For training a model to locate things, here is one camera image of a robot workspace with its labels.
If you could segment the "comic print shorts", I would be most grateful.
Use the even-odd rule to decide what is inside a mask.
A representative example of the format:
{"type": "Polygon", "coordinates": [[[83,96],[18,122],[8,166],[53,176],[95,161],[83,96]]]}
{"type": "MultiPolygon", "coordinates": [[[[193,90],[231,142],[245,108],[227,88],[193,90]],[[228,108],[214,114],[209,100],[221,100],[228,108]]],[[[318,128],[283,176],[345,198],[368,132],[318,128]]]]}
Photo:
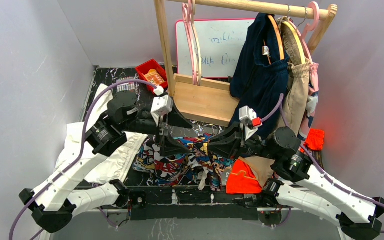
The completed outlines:
{"type": "Polygon", "coordinates": [[[150,174],[149,186],[198,185],[202,190],[206,185],[215,192],[220,192],[221,170],[231,167],[234,160],[224,158],[208,151],[209,133],[196,137],[176,137],[175,140],[190,150],[189,153],[167,157],[160,155],[160,147],[151,137],[144,141],[133,162],[137,172],[150,174]]]}

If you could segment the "orange wooden hanger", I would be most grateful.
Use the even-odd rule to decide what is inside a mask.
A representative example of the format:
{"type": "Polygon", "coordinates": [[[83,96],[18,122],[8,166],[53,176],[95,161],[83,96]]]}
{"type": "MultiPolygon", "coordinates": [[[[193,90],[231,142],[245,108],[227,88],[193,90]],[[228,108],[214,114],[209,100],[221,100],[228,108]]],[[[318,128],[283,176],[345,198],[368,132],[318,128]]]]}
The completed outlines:
{"type": "Polygon", "coordinates": [[[188,156],[191,169],[198,169],[198,179],[208,182],[216,191],[222,186],[256,188],[261,185],[251,167],[243,160],[225,158],[208,150],[208,140],[200,137],[188,156]]]}

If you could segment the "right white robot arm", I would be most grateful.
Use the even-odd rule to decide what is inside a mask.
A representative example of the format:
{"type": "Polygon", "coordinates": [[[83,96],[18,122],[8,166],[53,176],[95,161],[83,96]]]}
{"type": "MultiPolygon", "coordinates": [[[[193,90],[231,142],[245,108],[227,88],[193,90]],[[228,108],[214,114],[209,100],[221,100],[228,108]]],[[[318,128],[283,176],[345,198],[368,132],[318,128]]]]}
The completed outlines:
{"type": "Polygon", "coordinates": [[[298,208],[328,220],[354,240],[374,240],[381,234],[383,224],[378,218],[384,213],[383,198],[360,199],[352,190],[334,186],[328,174],[319,172],[309,156],[300,152],[301,141],[289,127],[278,128],[265,140],[256,133],[246,139],[247,130],[236,122],[207,145],[209,152],[228,159],[256,156],[274,161],[271,169],[281,179],[268,179],[246,203],[298,208]]]}

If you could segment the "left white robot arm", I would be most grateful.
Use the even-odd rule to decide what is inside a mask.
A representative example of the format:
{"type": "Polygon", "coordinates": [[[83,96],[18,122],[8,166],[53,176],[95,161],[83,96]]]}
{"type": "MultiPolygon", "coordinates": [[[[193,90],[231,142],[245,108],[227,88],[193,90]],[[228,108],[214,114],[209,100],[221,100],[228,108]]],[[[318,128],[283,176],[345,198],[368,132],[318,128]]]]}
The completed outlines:
{"type": "Polygon", "coordinates": [[[193,126],[178,110],[173,98],[167,93],[156,96],[150,108],[139,108],[137,100],[134,92],[116,93],[96,122],[83,130],[80,156],[62,164],[42,186],[26,188],[19,194],[43,230],[56,233],[79,214],[109,205],[124,208],[131,202],[131,191],[118,179],[76,191],[88,173],[128,142],[127,133],[155,136],[163,157],[189,152],[168,131],[169,126],[185,129],[193,126]]]}

